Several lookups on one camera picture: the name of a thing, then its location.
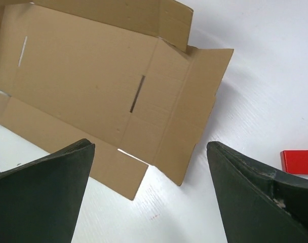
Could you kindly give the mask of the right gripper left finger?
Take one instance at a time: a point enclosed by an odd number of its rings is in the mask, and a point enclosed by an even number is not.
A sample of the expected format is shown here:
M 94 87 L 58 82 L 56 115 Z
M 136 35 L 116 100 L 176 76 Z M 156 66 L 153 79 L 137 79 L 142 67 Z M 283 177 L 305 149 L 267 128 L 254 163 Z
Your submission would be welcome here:
M 81 139 L 0 171 L 0 242 L 71 242 L 94 154 Z

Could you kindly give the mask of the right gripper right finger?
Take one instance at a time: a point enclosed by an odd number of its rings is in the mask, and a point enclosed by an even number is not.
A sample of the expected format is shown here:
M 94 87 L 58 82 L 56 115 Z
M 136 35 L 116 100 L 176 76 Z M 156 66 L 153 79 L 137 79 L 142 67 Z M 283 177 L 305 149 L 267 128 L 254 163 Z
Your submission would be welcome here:
M 207 159 L 228 242 L 308 242 L 308 179 L 218 141 Z

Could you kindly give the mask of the brown cardboard box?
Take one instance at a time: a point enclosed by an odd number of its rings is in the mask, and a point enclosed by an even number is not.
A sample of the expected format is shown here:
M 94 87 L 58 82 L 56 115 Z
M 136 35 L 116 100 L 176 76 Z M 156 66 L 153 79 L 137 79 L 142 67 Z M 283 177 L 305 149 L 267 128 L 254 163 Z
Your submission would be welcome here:
M 233 49 L 188 44 L 177 1 L 0 1 L 0 125 L 52 153 L 86 138 L 91 177 L 134 199 L 181 185 Z

